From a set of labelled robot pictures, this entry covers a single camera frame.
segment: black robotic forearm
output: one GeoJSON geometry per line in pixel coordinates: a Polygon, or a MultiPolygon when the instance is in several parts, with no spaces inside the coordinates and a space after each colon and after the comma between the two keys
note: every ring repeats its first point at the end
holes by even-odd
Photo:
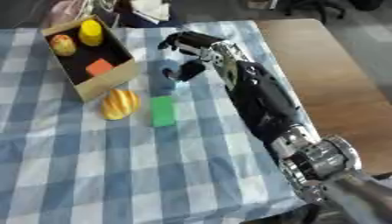
{"type": "Polygon", "coordinates": [[[360,224],[392,223],[392,190],[356,170],[361,161],[344,139],[319,140],[310,135],[281,84],[236,44],[186,31],[170,35],[159,45],[159,49],[166,47],[198,57],[177,72],[164,70],[175,81],[189,81],[206,69],[204,63],[214,66],[242,120],[263,141],[298,197],[333,204],[360,224]]]}

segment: green sponge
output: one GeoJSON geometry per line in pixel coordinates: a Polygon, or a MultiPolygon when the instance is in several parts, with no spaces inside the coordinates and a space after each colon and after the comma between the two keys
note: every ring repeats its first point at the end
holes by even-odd
{"type": "Polygon", "coordinates": [[[174,108],[171,96],[159,96],[151,99],[152,126],[163,127],[173,125],[174,108]]]}

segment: tablecloth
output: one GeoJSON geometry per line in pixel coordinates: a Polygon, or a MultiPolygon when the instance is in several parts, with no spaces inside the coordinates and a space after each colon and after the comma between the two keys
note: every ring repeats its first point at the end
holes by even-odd
{"type": "MultiPolygon", "coordinates": [[[[256,24],[189,24],[236,42],[299,105],[256,24]]],[[[40,31],[0,31],[0,223],[239,223],[303,205],[242,124],[214,70],[174,86],[158,51],[175,28],[116,29],[140,74],[142,106],[118,121],[82,103],[40,31]],[[172,95],[176,124],[151,127],[150,98],[172,95]]],[[[301,110],[304,123],[312,127],[301,110]]]]}

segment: red block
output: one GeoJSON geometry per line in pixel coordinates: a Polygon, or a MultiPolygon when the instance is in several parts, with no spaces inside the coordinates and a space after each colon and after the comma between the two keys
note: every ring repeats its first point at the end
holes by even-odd
{"type": "Polygon", "coordinates": [[[91,75],[91,76],[97,76],[100,74],[105,74],[109,70],[113,68],[110,63],[108,63],[105,59],[98,59],[89,66],[86,67],[86,71],[91,75]]]}

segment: red apple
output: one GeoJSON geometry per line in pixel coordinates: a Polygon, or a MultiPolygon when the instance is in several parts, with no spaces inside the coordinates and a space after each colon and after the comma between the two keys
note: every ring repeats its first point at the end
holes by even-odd
{"type": "Polygon", "coordinates": [[[50,45],[54,53],[59,56],[71,56],[76,52],[76,45],[68,35],[59,34],[54,36],[50,45]]]}

